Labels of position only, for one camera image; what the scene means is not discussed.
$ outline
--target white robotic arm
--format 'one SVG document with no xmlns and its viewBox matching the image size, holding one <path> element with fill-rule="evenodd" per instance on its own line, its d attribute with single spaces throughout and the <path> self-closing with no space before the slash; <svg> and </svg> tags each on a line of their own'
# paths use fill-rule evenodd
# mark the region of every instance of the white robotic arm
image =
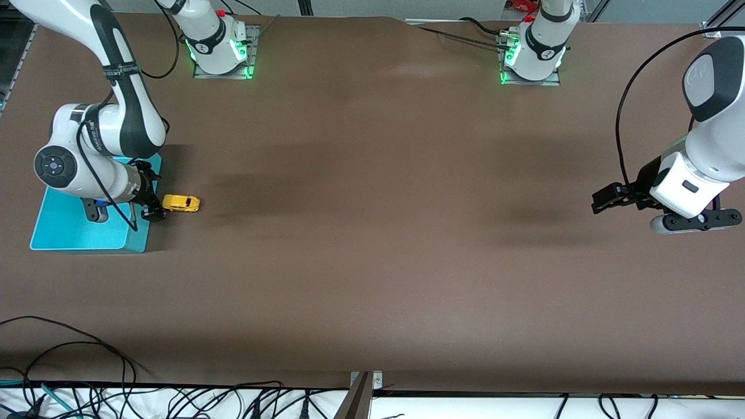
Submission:
<svg viewBox="0 0 745 419">
<path fill-rule="evenodd" d="M 688 67 L 683 94 L 699 124 L 662 155 L 651 195 L 695 217 L 730 182 L 745 177 L 745 37 L 711 44 Z"/>
<path fill-rule="evenodd" d="M 246 24 L 215 11 L 209 0 L 157 0 L 186 36 L 199 67 L 213 75 L 233 70 L 247 59 L 239 43 L 246 40 Z"/>
<path fill-rule="evenodd" d="M 745 177 L 745 37 L 725 37 L 701 51 L 682 87 L 699 124 L 645 165 L 635 182 L 593 194 L 593 212 L 629 204 L 664 210 L 650 224 L 661 234 L 742 222 L 736 209 L 720 208 L 719 194 Z"/>
<path fill-rule="evenodd" d="M 35 22 L 91 50 L 118 100 L 111 105 L 62 106 L 51 124 L 48 144 L 34 160 L 39 179 L 70 195 L 133 201 L 162 214 L 152 193 L 154 173 L 149 167 L 125 165 L 112 158 L 147 158 L 165 141 L 165 126 L 116 18 L 96 0 L 11 2 Z"/>
<path fill-rule="evenodd" d="M 559 66 L 580 11 L 576 0 L 542 0 L 535 20 L 518 26 L 519 44 L 505 64 L 529 81 L 548 78 Z"/>
</svg>

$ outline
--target yellow toy car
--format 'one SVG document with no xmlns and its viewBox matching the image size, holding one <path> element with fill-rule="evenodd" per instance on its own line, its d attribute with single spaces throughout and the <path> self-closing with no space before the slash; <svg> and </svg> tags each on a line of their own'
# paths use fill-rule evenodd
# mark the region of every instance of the yellow toy car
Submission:
<svg viewBox="0 0 745 419">
<path fill-rule="evenodd" d="M 178 212 L 199 211 L 199 198 L 186 195 L 166 195 L 163 197 L 163 208 Z"/>
</svg>

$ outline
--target blue tray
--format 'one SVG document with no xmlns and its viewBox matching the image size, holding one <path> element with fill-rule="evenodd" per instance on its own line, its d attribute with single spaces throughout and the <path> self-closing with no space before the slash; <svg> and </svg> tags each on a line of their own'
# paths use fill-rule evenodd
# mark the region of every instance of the blue tray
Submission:
<svg viewBox="0 0 745 419">
<path fill-rule="evenodd" d="M 127 157 L 114 158 L 123 163 L 130 160 Z M 161 158 L 158 154 L 146 160 L 156 173 L 160 173 Z M 153 183 L 153 188 L 156 187 L 157 182 Z M 118 206 L 129 218 L 130 205 Z M 140 218 L 141 206 L 135 205 L 135 211 L 137 231 L 132 231 L 113 208 L 109 208 L 107 221 L 94 223 L 86 219 L 80 198 L 47 186 L 29 247 L 33 251 L 64 253 L 142 253 L 148 243 L 150 222 Z"/>
</svg>

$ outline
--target brown table surface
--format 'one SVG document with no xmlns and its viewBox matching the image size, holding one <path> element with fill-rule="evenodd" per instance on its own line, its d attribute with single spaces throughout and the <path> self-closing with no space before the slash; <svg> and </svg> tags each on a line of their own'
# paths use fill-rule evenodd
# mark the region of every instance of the brown table surface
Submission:
<svg viewBox="0 0 745 419">
<path fill-rule="evenodd" d="M 142 67 L 165 70 L 162 16 L 119 19 Z M 145 381 L 338 386 L 374 369 L 394 388 L 745 393 L 745 229 L 656 236 L 654 211 L 590 210 L 621 179 L 628 78 L 692 28 L 579 25 L 559 88 L 502 86 L 488 48 L 387 18 L 279 18 L 251 81 L 192 80 L 182 49 L 147 80 L 172 126 L 159 191 L 205 204 L 135 256 L 28 249 L 54 111 L 108 91 L 91 53 L 39 30 L 0 118 L 0 316 L 97 334 Z M 704 45 L 634 86 L 632 176 L 685 133 L 680 78 Z M 745 209 L 745 183 L 723 202 Z M 5 327 L 0 364 L 74 338 Z M 120 374 L 90 347 L 43 364 L 32 377 Z"/>
</svg>

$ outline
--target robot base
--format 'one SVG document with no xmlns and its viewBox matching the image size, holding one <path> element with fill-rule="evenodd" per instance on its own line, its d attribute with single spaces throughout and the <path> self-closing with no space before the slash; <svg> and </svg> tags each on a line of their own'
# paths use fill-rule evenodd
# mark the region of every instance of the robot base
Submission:
<svg viewBox="0 0 745 419">
<path fill-rule="evenodd" d="M 222 75 L 209 74 L 202 70 L 194 62 L 194 78 L 223 79 L 223 80 L 248 80 L 253 78 L 253 69 L 256 66 L 256 50 L 259 47 L 258 25 L 246 25 L 246 43 L 238 47 L 239 53 L 245 53 L 246 60 L 238 64 L 231 72 Z"/>
<path fill-rule="evenodd" d="M 500 37 L 499 35 L 496 37 L 497 43 L 499 45 L 505 45 L 507 44 L 507 39 L 504 37 Z M 526 80 L 515 73 L 514 70 L 512 70 L 504 61 L 507 57 L 507 51 L 504 49 L 499 49 L 499 75 L 501 78 L 502 84 L 521 84 L 521 85 L 528 85 L 528 86 L 560 86 L 561 83 L 559 81 L 559 70 L 554 69 L 554 72 L 551 73 L 548 78 L 545 78 L 540 81 L 532 81 L 532 80 Z"/>
</svg>

